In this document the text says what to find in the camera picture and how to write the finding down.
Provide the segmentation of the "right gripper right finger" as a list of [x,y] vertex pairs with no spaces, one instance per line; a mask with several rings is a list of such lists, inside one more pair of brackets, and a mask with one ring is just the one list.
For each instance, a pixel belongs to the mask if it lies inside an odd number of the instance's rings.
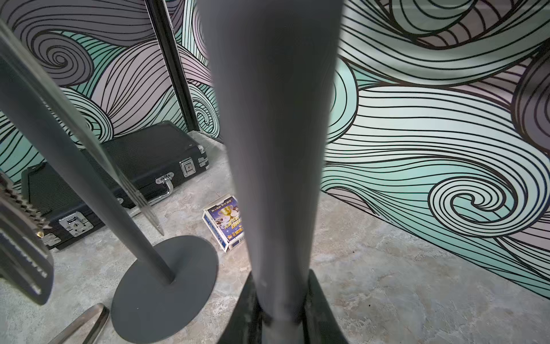
[[305,343],[348,344],[312,269],[304,304],[304,329]]

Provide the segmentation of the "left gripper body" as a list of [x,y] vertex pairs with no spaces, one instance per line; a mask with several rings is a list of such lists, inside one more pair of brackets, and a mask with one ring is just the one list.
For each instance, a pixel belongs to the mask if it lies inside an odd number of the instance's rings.
[[38,305],[50,298],[54,260],[42,241],[48,222],[1,173],[1,277]]

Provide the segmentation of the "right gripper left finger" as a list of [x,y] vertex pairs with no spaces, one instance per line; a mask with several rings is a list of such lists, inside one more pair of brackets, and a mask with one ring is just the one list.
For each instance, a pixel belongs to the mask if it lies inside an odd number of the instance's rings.
[[229,322],[217,344],[259,344],[262,342],[262,309],[249,273]]

